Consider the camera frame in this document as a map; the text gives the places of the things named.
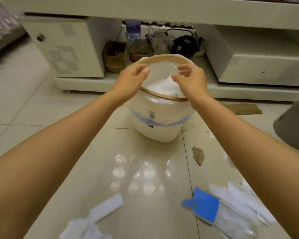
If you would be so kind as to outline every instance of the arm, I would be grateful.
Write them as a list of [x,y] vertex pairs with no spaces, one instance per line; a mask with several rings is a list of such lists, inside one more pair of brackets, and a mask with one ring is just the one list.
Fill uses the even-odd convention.
[[299,238],[299,153],[209,96],[201,68],[180,65],[179,74],[173,80],[237,169],[290,237]]
[[23,238],[117,107],[133,97],[149,68],[134,64],[113,89],[0,157],[0,238]]

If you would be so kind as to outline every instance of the trash bin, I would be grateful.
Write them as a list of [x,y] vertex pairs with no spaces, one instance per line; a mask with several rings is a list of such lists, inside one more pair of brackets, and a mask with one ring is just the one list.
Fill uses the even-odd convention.
[[285,143],[299,149],[299,101],[274,121],[274,130]]
[[150,69],[149,76],[130,103],[132,121],[138,132],[156,141],[171,142],[194,114],[195,110],[183,94],[170,96],[145,88],[159,79],[178,74],[177,66],[190,62],[173,54],[146,57],[137,62],[148,64]]

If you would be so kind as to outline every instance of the white trash bin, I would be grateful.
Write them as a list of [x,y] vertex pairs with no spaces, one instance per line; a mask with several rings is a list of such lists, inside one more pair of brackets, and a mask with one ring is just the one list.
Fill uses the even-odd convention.
[[159,142],[171,142],[177,137],[183,124],[195,110],[175,82],[169,83],[179,89],[175,96],[157,93],[145,87],[178,74],[177,66],[190,62],[185,57],[174,54],[156,55],[138,61],[148,64],[150,69],[149,76],[130,103],[132,121],[138,132]]

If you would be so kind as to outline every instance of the gray trash can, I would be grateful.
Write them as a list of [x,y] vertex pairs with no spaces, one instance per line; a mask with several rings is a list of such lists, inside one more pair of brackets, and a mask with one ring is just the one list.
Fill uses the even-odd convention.
[[285,143],[299,149],[299,101],[274,121],[274,130]]

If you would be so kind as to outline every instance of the bottle label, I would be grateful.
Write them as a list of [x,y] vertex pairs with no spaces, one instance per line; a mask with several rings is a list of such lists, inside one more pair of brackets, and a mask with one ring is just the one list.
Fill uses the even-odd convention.
[[141,32],[141,26],[136,24],[136,25],[126,25],[126,31],[128,33],[140,33]]

